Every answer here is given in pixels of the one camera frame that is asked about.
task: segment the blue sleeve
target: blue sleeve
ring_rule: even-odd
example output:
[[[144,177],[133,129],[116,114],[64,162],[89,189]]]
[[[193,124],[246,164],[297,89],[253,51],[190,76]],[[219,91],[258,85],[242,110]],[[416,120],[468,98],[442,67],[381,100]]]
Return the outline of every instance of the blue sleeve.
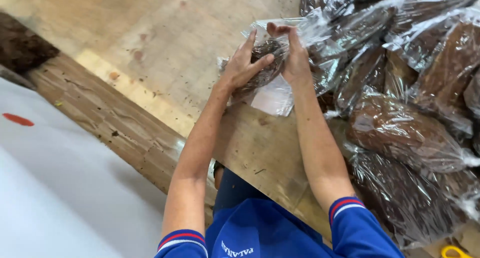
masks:
[[[208,257],[204,236],[194,230],[176,230],[171,232],[158,245],[155,258]]]
[[[359,199],[345,197],[336,200],[328,217],[336,254],[347,258],[404,257]]]

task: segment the yellow scissors handle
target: yellow scissors handle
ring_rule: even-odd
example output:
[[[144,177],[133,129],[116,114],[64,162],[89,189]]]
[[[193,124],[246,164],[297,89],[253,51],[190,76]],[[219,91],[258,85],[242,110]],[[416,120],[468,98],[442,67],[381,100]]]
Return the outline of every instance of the yellow scissors handle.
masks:
[[[457,256],[450,256],[450,255],[447,255],[447,252],[450,251],[450,252],[457,252],[458,255]],[[465,252],[463,252],[461,249],[455,247],[455,246],[446,246],[444,247],[443,249],[441,249],[441,256],[443,258],[473,258],[472,256],[466,254]]]

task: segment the hand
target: hand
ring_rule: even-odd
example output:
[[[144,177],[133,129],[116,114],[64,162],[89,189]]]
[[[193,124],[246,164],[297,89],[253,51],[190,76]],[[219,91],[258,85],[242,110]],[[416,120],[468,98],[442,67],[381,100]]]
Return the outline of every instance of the hand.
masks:
[[[245,85],[255,74],[273,62],[273,54],[267,54],[254,64],[251,63],[256,34],[257,30],[253,30],[247,41],[240,45],[232,58],[230,58],[225,66],[224,73],[217,83],[220,88],[227,89],[231,93],[233,90]]]
[[[313,84],[312,72],[308,62],[308,52],[300,43],[297,28],[291,26],[276,26],[272,22],[267,24],[267,32],[278,37],[288,34],[290,52],[283,71],[283,78],[292,86],[296,83]]]

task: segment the dark pants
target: dark pants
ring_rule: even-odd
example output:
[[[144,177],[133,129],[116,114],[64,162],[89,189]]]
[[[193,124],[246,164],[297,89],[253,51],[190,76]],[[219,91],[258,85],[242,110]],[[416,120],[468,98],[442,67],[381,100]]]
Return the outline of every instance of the dark pants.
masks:
[[[213,206],[213,215],[221,209],[233,208],[250,198],[270,200],[265,194],[234,172],[224,168],[222,181],[220,181],[220,187]]]

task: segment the red sticker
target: red sticker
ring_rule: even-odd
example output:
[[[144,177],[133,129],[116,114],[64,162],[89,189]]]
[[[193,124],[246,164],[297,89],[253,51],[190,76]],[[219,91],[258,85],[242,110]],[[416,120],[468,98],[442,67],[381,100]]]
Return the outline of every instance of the red sticker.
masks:
[[[3,117],[7,118],[8,120],[14,122],[14,123],[17,123],[19,125],[22,125],[22,126],[34,126],[35,124],[28,120],[28,119],[25,119],[23,117],[20,117],[18,115],[15,115],[15,114],[11,114],[11,113],[3,113],[2,114]]]

